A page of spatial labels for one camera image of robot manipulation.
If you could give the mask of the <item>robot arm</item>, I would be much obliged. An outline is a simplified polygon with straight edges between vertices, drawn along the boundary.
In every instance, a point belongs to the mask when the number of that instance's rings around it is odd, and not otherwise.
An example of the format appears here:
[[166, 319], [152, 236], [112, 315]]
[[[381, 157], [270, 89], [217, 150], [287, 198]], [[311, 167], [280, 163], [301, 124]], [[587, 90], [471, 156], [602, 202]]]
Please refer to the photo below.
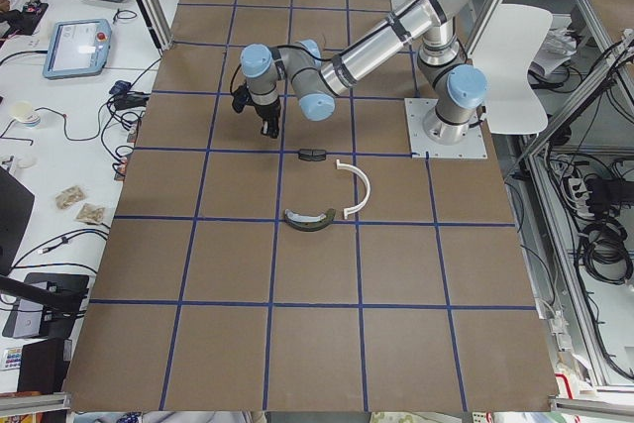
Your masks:
[[240, 56], [245, 81], [233, 91], [232, 108], [242, 113], [251, 106], [263, 121], [261, 133], [277, 138], [281, 105], [277, 85], [285, 80], [297, 97], [304, 116], [323, 121], [335, 110], [335, 99], [355, 87], [394, 55], [422, 38], [431, 52], [454, 58], [455, 40], [442, 41], [435, 34], [469, 0], [404, 0], [360, 39], [330, 58], [323, 58], [312, 40], [268, 47], [251, 44]]

